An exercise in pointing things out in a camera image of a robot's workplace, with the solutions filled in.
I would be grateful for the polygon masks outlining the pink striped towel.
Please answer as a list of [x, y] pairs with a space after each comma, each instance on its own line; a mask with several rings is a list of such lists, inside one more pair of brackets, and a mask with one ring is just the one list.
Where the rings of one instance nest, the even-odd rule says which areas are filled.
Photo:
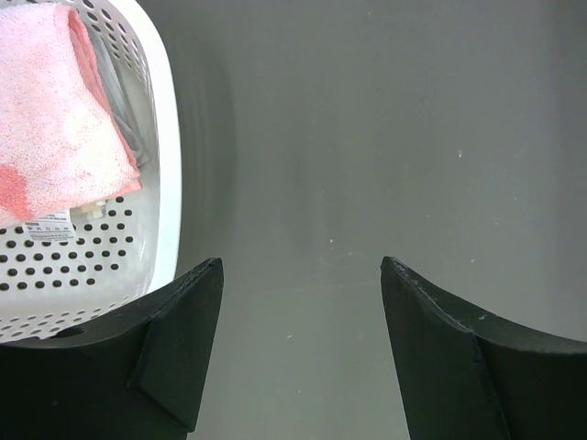
[[88, 31], [56, 3], [1, 11], [1, 225], [140, 190]]

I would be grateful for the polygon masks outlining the grey white towel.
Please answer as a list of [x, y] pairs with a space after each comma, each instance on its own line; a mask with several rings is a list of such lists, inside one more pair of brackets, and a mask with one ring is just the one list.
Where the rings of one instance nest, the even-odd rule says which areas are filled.
[[86, 29], [94, 48], [97, 69], [106, 98], [110, 104], [116, 123], [132, 151], [137, 166], [140, 168], [150, 160], [150, 157], [145, 149], [143, 138], [139, 133], [137, 120], [131, 109], [126, 90], [120, 81], [118, 70], [99, 33], [93, 27], [87, 27]]

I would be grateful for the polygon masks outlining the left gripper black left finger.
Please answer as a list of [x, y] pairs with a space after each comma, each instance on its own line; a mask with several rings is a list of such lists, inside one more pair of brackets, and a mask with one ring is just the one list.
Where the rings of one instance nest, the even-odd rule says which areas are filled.
[[1, 347], [4, 439], [184, 439], [201, 406], [224, 285], [208, 259], [47, 338]]

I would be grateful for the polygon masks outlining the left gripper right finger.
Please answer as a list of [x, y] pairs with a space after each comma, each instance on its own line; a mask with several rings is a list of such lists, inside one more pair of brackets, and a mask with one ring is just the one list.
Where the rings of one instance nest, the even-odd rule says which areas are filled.
[[396, 258], [381, 271], [411, 438], [585, 438], [584, 342], [490, 313]]

